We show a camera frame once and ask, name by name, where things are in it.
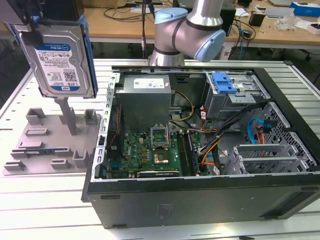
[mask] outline sticker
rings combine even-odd
[[[244,86],[243,86],[241,83],[234,83],[233,86],[234,86],[236,89],[244,88]]]
[[[216,166],[213,167],[213,171],[214,171],[215,175],[220,175],[220,171]]]
[[[25,151],[25,154],[40,154],[38,151]]]
[[[206,120],[206,112],[205,111],[201,112],[201,119]]]
[[[134,89],[164,89],[163,78],[136,78],[133,81]]]
[[[221,152],[222,152],[222,154],[219,155],[220,158],[228,156],[228,151],[227,150],[224,150],[224,151],[221,151]]]
[[[80,88],[77,69],[70,64],[72,51],[68,44],[44,43],[34,47],[34,51],[50,87],[57,91]]]

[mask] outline aluminum extrusion table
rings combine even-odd
[[[111,65],[147,65],[143,60],[125,59],[99,59],[94,63],[99,92],[95,99],[69,98],[69,105],[76,114],[85,109],[102,112]],[[186,66],[264,68],[320,137],[320,92],[294,66],[281,61],[187,61]],[[41,97],[31,71],[0,110],[1,166],[10,159],[11,149],[26,126],[25,115],[29,108],[42,108],[45,114],[61,114],[53,99]],[[105,230],[91,204],[81,201],[85,174],[1,175],[0,239],[190,240],[239,239],[239,236],[273,240],[319,239],[320,200],[287,220]]]

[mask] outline ram slot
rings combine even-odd
[[[187,149],[185,149],[184,136],[181,133],[177,133],[176,141],[177,141],[177,145],[178,145],[182,176],[189,176],[190,175],[189,174],[189,165],[188,165],[188,159],[187,159],[187,155],[186,155]]]
[[[190,176],[195,176],[196,175],[196,170],[194,167],[194,161],[196,160],[196,156],[193,156],[195,154],[194,148],[192,146],[192,141],[189,141],[189,133],[184,133],[183,134],[183,139],[184,139],[184,151],[186,155],[186,161],[187,165],[189,168],[189,175]]]
[[[194,144],[192,142],[192,138],[191,138],[191,134],[190,132],[187,133],[187,142],[188,142],[188,147],[190,150],[190,157],[192,159],[192,164],[193,164],[193,169],[194,169],[194,173],[196,174],[198,172],[198,161],[196,158],[196,152],[195,152],[195,148],[194,148]]]

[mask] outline laptop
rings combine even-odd
[[[292,0],[268,0],[268,2],[276,7],[290,7]]]

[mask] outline hard drive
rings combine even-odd
[[[38,25],[44,43],[42,46],[24,44],[19,34],[21,46],[44,97],[96,96],[96,74],[92,69],[93,62],[90,63],[92,56],[88,57],[91,49],[86,49],[84,29],[78,22]]]

